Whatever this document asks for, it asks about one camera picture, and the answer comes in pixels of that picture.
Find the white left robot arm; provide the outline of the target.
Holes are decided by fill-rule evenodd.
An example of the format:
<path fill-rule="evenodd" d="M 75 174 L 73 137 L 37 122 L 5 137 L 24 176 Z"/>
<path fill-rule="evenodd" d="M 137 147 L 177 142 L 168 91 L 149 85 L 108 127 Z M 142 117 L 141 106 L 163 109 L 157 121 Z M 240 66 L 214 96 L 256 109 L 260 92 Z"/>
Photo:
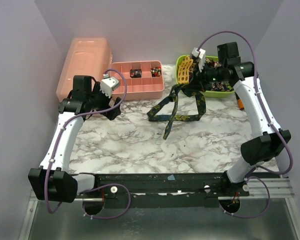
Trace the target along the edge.
<path fill-rule="evenodd" d="M 101 185 L 91 174 L 72 176 L 70 157 L 77 135 L 87 117 L 102 114 L 109 120 L 120 115 L 122 99 L 110 106 L 113 91 L 120 86 L 117 78 L 104 74 L 101 81 L 88 75 L 75 75 L 72 90 L 58 105 L 58 122 L 50 147 L 38 168 L 31 168 L 28 179 L 39 200 L 71 203 L 85 192 L 94 198 Z"/>

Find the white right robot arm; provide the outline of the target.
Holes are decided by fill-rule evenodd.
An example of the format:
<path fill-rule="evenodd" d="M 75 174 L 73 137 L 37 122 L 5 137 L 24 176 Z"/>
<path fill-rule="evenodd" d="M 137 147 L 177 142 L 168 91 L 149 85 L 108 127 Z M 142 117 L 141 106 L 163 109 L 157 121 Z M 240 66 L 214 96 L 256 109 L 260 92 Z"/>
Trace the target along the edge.
<path fill-rule="evenodd" d="M 255 64 L 242 62 L 236 42 L 217 46 L 220 67 L 205 65 L 206 52 L 194 48 L 190 54 L 198 61 L 190 85 L 204 86 L 207 83 L 228 81 L 241 99 L 246 111 L 252 139 L 240 146 L 240 158 L 226 170 L 220 180 L 220 191 L 231 196 L 237 192 L 256 168 L 260 168 L 278 156 L 291 139 L 289 130 L 283 130 L 276 121 L 263 95 L 260 79 L 255 73 Z"/>

